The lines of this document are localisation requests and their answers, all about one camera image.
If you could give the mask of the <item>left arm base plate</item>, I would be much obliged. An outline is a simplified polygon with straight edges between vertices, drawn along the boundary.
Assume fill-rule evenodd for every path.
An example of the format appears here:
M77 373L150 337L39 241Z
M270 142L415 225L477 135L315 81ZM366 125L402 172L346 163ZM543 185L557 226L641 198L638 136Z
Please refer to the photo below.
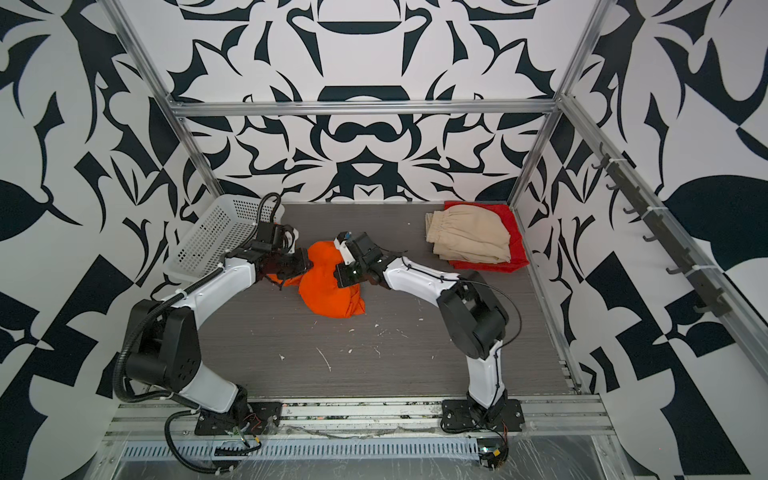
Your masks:
M194 434L217 436L233 434L238 428L243 434L260 435L280 425L283 403L279 401L257 401L236 403L227 413L202 410L198 416Z

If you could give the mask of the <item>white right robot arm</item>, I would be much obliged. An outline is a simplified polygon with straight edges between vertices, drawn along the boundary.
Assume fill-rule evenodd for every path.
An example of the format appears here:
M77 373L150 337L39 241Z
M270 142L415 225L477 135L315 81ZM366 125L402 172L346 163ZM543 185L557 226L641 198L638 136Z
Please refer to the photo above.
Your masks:
M334 246L342 257L334 272L339 287L369 282L410 294L439 310L450 340L467 360L470 407L487 419L496 417L506 403L501 350L509 315L482 276L418 264L381 248L365 232L357 236L342 232Z

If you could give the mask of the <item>beige shorts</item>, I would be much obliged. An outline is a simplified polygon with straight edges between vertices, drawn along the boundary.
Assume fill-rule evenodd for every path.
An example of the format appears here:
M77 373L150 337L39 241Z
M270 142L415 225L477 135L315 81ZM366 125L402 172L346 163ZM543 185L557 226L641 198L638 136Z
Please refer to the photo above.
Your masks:
M425 214L426 241L442 260L501 264L511 260L511 235L501 217L471 205Z

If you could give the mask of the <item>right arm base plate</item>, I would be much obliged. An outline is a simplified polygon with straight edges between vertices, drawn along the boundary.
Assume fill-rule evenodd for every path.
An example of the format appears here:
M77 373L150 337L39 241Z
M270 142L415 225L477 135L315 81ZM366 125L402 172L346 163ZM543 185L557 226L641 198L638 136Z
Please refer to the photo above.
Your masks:
M441 408L440 428L449 434L478 430L521 432L525 424L520 401L505 395L490 408L484 408L470 398L443 400Z

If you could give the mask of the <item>orange shorts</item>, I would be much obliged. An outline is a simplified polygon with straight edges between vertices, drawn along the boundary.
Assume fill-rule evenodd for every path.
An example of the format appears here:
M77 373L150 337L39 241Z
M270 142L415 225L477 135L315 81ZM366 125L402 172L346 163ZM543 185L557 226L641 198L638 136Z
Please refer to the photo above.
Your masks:
M275 274L267 278L278 286L297 286L305 305L320 316L345 319L366 313L361 287L353 285L341 288L334 277L335 267L342 262L342 255L332 241L314 243L308 249L312 268L301 276L279 280Z

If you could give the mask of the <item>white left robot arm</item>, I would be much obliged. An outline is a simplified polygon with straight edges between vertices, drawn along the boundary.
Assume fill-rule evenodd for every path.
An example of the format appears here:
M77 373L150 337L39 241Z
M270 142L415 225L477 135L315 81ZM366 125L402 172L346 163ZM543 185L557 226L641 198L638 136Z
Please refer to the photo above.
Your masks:
M124 403L172 399L217 414L239 410L243 389L204 364L199 330L259 281L283 283L305 274L312 262L296 245L298 237L290 225L260 222L239 245L227 247L204 277L164 300L135 304L113 370L116 397Z

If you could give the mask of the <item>red shorts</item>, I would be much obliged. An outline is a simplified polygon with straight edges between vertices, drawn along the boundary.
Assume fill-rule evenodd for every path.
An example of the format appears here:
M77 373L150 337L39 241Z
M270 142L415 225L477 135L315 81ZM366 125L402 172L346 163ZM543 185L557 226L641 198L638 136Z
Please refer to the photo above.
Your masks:
M449 260L449 264L459 270L478 270L478 271L490 271L499 273L513 273L529 265L529 260L523 246L523 236L519 231L518 223L515 215L510 210L509 206L504 203L477 203L477 202L460 202L460 201L445 201L443 207L448 210L454 206L474 206L484 210L495 213L501 220L505 229L510 235L508 248L510 253L510 260L507 262L497 264L486 263L473 263L461 260Z

